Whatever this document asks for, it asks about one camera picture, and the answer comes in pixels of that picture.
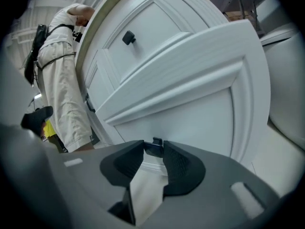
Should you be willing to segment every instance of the ceiling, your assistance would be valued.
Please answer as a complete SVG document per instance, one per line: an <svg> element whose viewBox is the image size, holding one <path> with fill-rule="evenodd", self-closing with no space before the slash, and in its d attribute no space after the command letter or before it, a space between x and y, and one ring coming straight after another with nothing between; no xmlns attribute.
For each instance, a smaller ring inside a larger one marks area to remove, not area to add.
<svg viewBox="0 0 305 229"><path fill-rule="evenodd" d="M31 51L38 24L48 25L60 9L70 4L81 3L96 8L100 2L101 0L29 0L27 9L20 18L14 20L4 41L7 57L23 75L23 63ZM34 89L37 94L40 93L36 83ZM27 113L41 107L43 107L41 98L35 99L30 104Z"/></svg>

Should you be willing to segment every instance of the white cabinet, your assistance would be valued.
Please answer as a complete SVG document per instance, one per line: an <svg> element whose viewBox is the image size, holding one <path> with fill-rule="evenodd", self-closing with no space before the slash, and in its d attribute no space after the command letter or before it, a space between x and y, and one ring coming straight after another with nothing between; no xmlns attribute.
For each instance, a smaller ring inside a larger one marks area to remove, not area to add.
<svg viewBox="0 0 305 229"><path fill-rule="evenodd" d="M121 0L83 50L82 78L115 144L158 137L251 161L270 82L250 22L228 23L208 0Z"/></svg>

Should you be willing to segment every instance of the black strap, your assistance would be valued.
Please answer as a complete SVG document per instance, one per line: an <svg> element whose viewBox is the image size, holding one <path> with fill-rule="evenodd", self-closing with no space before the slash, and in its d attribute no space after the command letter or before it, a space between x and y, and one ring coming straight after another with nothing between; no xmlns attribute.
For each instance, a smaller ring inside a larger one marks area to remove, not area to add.
<svg viewBox="0 0 305 229"><path fill-rule="evenodd" d="M74 31L74 26L73 25L60 24L60 25L56 26L52 31L47 33L47 37L50 36L52 34L52 32L55 31L59 27L68 27L68 28L70 28L72 30L72 32Z"/></svg>
<svg viewBox="0 0 305 229"><path fill-rule="evenodd" d="M63 55L63 56L59 56L59 57L57 57L57 58L55 58L55 59L52 59L51 61L47 62L44 66L42 66L42 67L39 67L39 66L38 66L38 67L39 67L41 70L43 70L44 67L46 67L46 66L48 66L49 64L55 62L56 60L61 59L61 58L66 57L66 56L70 56L70 55L76 55L76 52L71 52L71 53L65 54L65 55Z"/></svg>

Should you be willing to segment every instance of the black knob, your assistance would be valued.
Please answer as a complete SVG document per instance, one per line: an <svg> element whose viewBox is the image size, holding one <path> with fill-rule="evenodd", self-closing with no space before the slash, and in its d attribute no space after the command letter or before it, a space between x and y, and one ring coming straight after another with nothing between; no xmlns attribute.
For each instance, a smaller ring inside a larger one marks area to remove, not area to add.
<svg viewBox="0 0 305 229"><path fill-rule="evenodd" d="M127 31L126 34L123 37L123 42L126 45L129 45L130 43L134 43L135 41L135 36L131 31Z"/></svg>

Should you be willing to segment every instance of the black bag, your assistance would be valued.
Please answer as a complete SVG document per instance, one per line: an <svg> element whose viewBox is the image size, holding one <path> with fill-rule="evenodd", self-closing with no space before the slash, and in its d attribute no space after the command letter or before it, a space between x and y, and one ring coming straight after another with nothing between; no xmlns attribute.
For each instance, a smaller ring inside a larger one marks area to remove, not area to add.
<svg viewBox="0 0 305 229"><path fill-rule="evenodd" d="M38 57L39 49L43 46L47 37L50 36L51 33L59 27L68 27L72 30L72 32L74 30L73 25L60 24L48 33L48 26L42 24L38 25L36 35L32 44L32 50L28 55L24 69L24 76L31 85L33 85L34 83L35 66L37 65L37 57Z"/></svg>

